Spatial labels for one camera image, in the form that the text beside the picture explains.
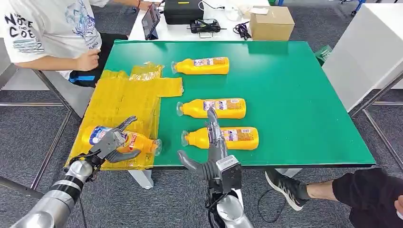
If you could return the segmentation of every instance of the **black case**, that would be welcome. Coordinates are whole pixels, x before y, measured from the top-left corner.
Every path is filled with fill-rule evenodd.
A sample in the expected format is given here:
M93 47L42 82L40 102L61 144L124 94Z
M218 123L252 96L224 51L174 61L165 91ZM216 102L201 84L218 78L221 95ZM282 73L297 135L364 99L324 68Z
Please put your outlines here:
M191 21L203 19L204 11L199 9L200 0L165 0L164 15L169 25L189 25Z

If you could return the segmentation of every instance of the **black shoe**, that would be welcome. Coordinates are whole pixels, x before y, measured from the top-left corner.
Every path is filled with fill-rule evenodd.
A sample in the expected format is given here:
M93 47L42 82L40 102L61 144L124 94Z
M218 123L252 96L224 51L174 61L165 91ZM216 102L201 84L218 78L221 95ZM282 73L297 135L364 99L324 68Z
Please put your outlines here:
M290 177L281 175L275 169L266 169L265 176L269 185L286 197L288 204L294 210L302 210L307 199L301 199L301 195L307 195L306 188L301 182Z

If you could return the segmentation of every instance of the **robotic arm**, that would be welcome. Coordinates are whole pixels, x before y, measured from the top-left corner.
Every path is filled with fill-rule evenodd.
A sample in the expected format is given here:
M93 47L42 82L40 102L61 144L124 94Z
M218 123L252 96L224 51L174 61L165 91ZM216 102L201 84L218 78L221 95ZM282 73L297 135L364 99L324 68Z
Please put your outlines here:
M241 189L242 169L235 156L228 156L227 145L218 125L217 115L212 107L207 110L209 123L209 157L200 164L190 159L185 151L178 151L179 160L189 170L209 182L208 209L209 223L214 228L210 214L213 213L215 224L220 228L253 228L243 212L238 195L232 189Z
M132 159L140 153L140 150L131 153L117 151L117 148L125 142L123 130L136 120L135 116L129 117L108 131L88 154L82 153L74 157L64 178L54 183L34 208L11 228L63 227L80 197L84 183L94 180L94 176L105 161L120 162Z

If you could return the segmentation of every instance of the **gray carpet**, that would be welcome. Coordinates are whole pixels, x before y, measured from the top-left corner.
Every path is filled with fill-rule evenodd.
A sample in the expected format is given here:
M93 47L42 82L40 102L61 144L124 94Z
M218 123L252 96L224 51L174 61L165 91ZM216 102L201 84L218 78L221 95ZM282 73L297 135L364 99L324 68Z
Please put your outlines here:
M336 1L286 0L296 23L292 40L306 40L316 51L329 44L334 47L351 18L356 3ZM130 34L135 14L129 7L94 8L97 28L102 32ZM0 102L53 100L50 92L0 91ZM392 91L387 100L403 100L402 91ZM373 107L370 112L403 158L402 120L399 107ZM0 107L0 176L29 186L49 148L66 111L60 107ZM379 166L403 178L393 157L363 114L354 120L356 127ZM63 175L62 167L77 134L79 123L73 118L62 135L39 189L45 191ZM352 168L303 169L296 178L305 182L326 181L353 172ZM82 200L91 228L207 228L204 209L206 183L186 170L154 170L155 187L145 190L126 171L103 171L98 180L88 183ZM351 228L350 208L337 202L311 200L300 212L286 205L277 222L268 224L283 203L275 192L259 197L268 189L262 170L243 172L242 194L245 213L256 228ZM36 200L0 188L0 227L9 227L21 218ZM68 228L83 227L78 206Z

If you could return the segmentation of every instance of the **person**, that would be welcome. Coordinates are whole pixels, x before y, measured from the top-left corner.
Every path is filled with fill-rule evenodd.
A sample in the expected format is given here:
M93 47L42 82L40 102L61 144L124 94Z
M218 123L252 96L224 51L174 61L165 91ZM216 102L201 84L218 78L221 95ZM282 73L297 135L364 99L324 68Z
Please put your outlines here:
M113 1L146 10L141 0L5 0L0 27L12 63L22 68L58 71L78 86L95 87L116 39L99 33L91 5Z
M288 204L301 210L308 200L342 202L352 209L350 221L356 228L403 228L403 180L388 176L381 168L358 170L322 183L303 184L266 169L269 185L282 193Z

